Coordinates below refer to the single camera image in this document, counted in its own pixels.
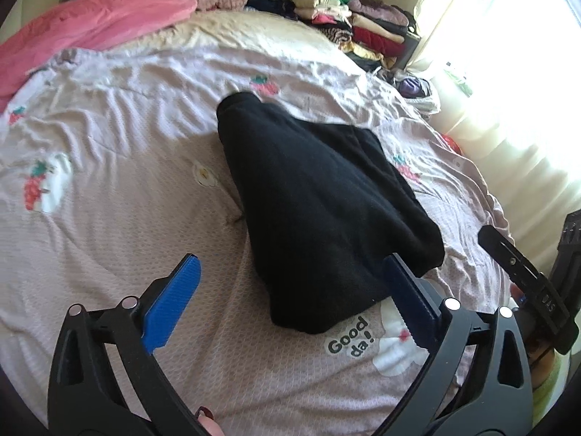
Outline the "hand with red nails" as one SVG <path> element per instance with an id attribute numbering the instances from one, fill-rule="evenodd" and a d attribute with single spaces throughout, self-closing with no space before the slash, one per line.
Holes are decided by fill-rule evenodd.
<path id="1" fill-rule="evenodd" d="M 196 411 L 198 422 L 211 436 L 224 436 L 224 431 L 214 419 L 214 415 L 207 407 L 199 407 Z"/>

